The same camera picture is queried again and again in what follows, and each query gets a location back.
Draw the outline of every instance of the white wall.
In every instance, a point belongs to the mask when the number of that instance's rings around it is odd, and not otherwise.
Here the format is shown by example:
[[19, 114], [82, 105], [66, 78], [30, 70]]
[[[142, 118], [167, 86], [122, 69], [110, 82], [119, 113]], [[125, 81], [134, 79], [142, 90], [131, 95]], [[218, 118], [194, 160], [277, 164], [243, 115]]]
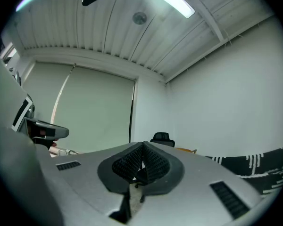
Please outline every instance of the white wall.
[[135, 84], [131, 141], [150, 141], [156, 132], [168, 132], [173, 138], [166, 86], [139, 77]]
[[177, 147], [239, 156], [283, 147], [283, 30], [270, 18], [170, 82]]
[[7, 69], [13, 67], [14, 70], [12, 74], [15, 73], [15, 70], [19, 72], [21, 77], [21, 82], [24, 84], [25, 80], [27, 79], [29, 73], [33, 69], [35, 64], [35, 59], [31, 56], [20, 56], [18, 53], [10, 59], [8, 65], [6, 66]]
[[5, 47], [7, 47], [12, 41], [8, 31], [7, 31], [7, 28], [4, 28], [2, 30], [2, 33], [1, 33], [1, 38], [2, 38], [2, 42], [4, 44]]

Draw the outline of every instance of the office chair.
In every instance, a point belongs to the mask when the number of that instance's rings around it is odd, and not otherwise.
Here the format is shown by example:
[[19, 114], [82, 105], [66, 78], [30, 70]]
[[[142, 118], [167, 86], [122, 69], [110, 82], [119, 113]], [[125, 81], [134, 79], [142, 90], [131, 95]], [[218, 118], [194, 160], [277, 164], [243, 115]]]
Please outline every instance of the office chair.
[[175, 141], [170, 140], [169, 133], [166, 132], [157, 132], [155, 133], [153, 139], [150, 142], [155, 142], [158, 144], [163, 144], [171, 147], [175, 147]]

